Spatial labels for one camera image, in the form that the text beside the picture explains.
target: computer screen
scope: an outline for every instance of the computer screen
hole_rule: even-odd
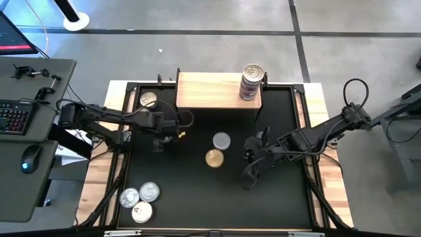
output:
[[[0,11],[0,55],[38,53],[34,45]]]

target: tin can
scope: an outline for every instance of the tin can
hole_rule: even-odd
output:
[[[247,65],[243,69],[243,75],[241,76],[240,98],[246,101],[254,100],[262,84],[263,77],[264,70],[261,66],[256,64]]]
[[[153,92],[145,92],[140,96],[140,105],[148,109],[154,109],[157,106],[157,95]]]
[[[152,213],[152,205],[141,201],[133,207],[132,218],[137,223],[145,223],[152,217]]]
[[[122,207],[134,207],[139,201],[139,192],[135,188],[128,188],[120,195],[120,204]]]
[[[152,202],[158,199],[160,190],[154,182],[146,182],[140,187],[139,194],[142,201]]]
[[[219,168],[224,162],[224,154],[218,149],[212,149],[206,153],[206,163],[212,168]]]

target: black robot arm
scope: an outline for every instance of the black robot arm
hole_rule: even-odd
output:
[[[98,105],[86,105],[80,102],[68,103],[61,108],[59,126],[64,129],[80,129],[87,132],[87,137],[104,139],[105,143],[115,152],[124,146],[124,133],[119,130],[109,130],[98,122],[132,126],[139,132],[151,134],[154,137],[154,151],[162,151],[162,143],[177,140],[179,136],[178,121],[174,117],[164,118],[162,112],[149,112],[140,109],[133,113],[123,113]]]

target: can lid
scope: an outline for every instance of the can lid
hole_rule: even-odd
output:
[[[224,162],[224,154],[218,149],[212,149],[206,153],[206,163],[212,168],[219,168]]]
[[[133,221],[137,223],[145,223],[152,217],[152,206],[146,201],[141,201],[132,209]]]
[[[221,151],[228,149],[231,144],[231,138],[225,132],[219,132],[215,134],[215,136],[213,136],[212,141],[213,146]]]
[[[147,202],[152,202],[159,197],[159,187],[154,182],[146,182],[140,187],[139,194],[140,199]]]
[[[257,64],[250,64],[243,69],[243,76],[250,82],[259,82],[263,79],[264,70]]]
[[[152,103],[152,102],[156,100],[157,100],[157,95],[155,95],[155,93],[146,92],[142,94],[142,96],[140,97],[140,104],[142,106],[152,107],[155,105],[155,103]]]
[[[128,188],[120,195],[120,204],[125,208],[134,207],[139,201],[139,192],[135,188]]]

